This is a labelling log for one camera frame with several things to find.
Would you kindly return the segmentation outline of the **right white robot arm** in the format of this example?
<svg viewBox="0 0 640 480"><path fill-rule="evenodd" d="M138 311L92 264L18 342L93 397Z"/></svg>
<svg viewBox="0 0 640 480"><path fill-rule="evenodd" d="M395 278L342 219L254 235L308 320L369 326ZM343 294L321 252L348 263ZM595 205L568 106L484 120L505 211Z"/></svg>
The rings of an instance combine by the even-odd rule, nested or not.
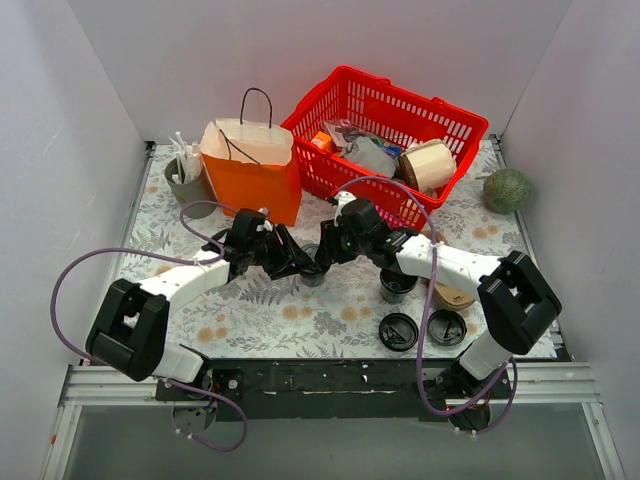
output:
<svg viewBox="0 0 640 480"><path fill-rule="evenodd" d="M411 229L390 228L371 201L349 192L330 202L336 213L321 224L318 264L329 267L365 256L385 271L440 282L481 304L486 332L436 379L448 393L479 395L489 377L510 357L527 354L562 311L559 298L525 253L474 254Z"/></svg>

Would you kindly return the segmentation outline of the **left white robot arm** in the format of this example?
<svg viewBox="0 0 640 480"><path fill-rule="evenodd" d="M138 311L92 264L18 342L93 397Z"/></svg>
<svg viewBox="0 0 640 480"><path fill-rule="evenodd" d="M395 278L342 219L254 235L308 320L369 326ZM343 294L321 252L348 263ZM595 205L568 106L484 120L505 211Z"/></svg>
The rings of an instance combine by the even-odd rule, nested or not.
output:
<svg viewBox="0 0 640 480"><path fill-rule="evenodd" d="M213 377L203 369L204 357L167 340L169 320L251 266L261 267L272 280L325 272L285 225L271 223L262 212L242 209L232 226L214 235L186 265L138 283L112 283L86 340L87 352L134 381L170 378L188 398L205 398Z"/></svg>

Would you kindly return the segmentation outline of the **black paper coffee cup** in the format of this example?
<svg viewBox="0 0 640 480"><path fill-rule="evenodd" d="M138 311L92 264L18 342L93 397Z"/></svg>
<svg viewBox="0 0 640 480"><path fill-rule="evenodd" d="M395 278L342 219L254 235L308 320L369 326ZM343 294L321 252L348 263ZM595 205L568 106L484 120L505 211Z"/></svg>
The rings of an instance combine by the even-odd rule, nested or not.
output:
<svg viewBox="0 0 640 480"><path fill-rule="evenodd" d="M415 289L418 283L416 276L405 275L391 270L382 270L379 278L381 296L389 303L402 302Z"/></svg>

